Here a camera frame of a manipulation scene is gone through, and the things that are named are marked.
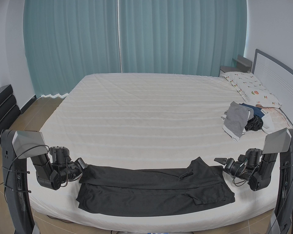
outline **bed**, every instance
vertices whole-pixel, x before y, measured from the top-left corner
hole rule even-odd
[[[283,102],[290,118],[288,102],[284,103],[279,93],[291,95],[292,101],[293,71],[289,71],[291,77],[282,76],[288,68],[268,56],[257,51],[253,72],[264,86],[276,79],[274,73],[278,75],[278,87],[268,89]],[[223,131],[220,116],[232,101],[244,102],[234,87],[219,77],[92,74],[78,83],[40,131],[46,144],[65,146],[72,160],[82,157],[88,164],[129,169],[185,168],[200,156],[214,166],[218,165],[213,161],[215,157],[237,159],[248,148],[263,148],[266,134],[261,130],[246,132],[239,142]],[[275,130],[292,127],[282,108],[267,111]],[[247,184],[235,187],[224,173],[227,185],[235,193],[234,203],[176,216],[117,217],[79,209],[75,200],[78,181],[53,191],[39,186],[30,160],[28,170],[30,203],[36,211],[97,228],[139,233],[206,230],[255,217],[275,207],[279,182],[277,160],[270,185],[257,192]]]

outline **white wall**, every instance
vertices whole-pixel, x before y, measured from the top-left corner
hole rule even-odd
[[[20,109],[35,95],[24,50],[23,8],[24,0],[0,0],[0,85],[11,84]]]
[[[260,49],[293,69],[293,0],[247,0],[247,10],[244,56]]]

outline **curtain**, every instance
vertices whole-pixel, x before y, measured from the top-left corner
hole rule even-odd
[[[246,22],[246,0],[119,0],[122,72],[218,76]]]
[[[25,0],[25,54],[37,97],[69,93],[85,75],[121,72],[117,15],[117,0]]]

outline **brown floor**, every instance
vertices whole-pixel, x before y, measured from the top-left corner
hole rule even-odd
[[[12,130],[35,130],[39,131],[45,121],[60,105],[61,98],[39,98],[31,105],[26,112],[19,116],[10,129]],[[0,164],[2,166],[2,155],[0,148]],[[0,173],[0,183],[3,182],[3,174]],[[3,185],[0,185],[0,233],[13,234],[14,227],[11,221],[9,210],[4,199]],[[84,226],[76,223],[63,223],[59,220],[48,218],[37,211],[33,212],[35,222],[38,223],[41,234],[110,234],[109,230],[102,230],[94,227]],[[249,220],[236,223],[233,225],[216,228],[212,230],[194,232],[196,234],[254,234],[265,233],[270,220],[272,211],[268,211],[262,215],[251,218]]]

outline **pillowcase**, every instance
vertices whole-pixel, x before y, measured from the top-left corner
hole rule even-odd
[[[225,77],[240,93],[247,104],[252,106],[280,108],[278,99],[262,85],[252,73],[226,72]]]

